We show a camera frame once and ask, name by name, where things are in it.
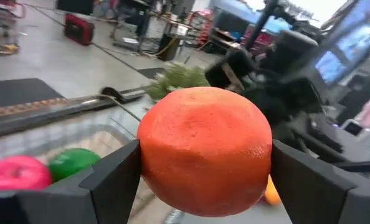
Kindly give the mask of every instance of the green ball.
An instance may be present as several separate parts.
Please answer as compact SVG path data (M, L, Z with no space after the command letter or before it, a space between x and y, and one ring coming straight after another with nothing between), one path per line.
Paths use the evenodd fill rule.
M96 163L100 159L88 149L66 149L49 162L49 170L54 182L60 181Z

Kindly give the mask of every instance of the screen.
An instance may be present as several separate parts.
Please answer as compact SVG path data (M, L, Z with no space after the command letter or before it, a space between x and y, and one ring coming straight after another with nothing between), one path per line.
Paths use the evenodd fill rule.
M347 126L344 128L344 130L347 131L348 133L352 134L353 136L357 136L358 134L361 133L363 128L359 124L356 124L354 122L350 122L350 123L347 124Z
M370 0L360 0L339 24L336 24L330 35L337 35L351 24L364 18L370 11ZM315 64L326 85L337 84L352 71L370 51L370 24L365 24L340 39Z

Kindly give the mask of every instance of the white wall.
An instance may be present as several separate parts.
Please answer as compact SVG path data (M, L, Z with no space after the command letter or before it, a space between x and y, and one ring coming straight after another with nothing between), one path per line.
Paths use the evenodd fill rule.
M192 11L200 11L208 8L211 0L196 0L193 4Z
M245 0L245 2L254 9L263 9L265 7L264 0Z
M306 1L306 0L290 0L291 3L300 6L308 11L314 12L314 19L318 19L316 26L322 25L336 12L346 0L319 0L319 1Z

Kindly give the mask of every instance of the green plant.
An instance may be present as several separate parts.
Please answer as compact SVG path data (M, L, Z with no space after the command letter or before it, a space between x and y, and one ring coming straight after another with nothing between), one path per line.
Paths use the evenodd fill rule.
M182 88L209 86L201 67L185 67L181 63L169 64L156 79L147 86L145 92L154 102L163 99L168 93Z

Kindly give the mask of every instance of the black mat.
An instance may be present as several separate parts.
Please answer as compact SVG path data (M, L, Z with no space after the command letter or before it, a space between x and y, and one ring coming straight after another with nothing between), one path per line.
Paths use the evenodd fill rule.
M164 68L146 68L139 69L138 72L141 73L146 78L154 79L157 73L163 72Z
M0 81L0 107L63 98L38 78Z

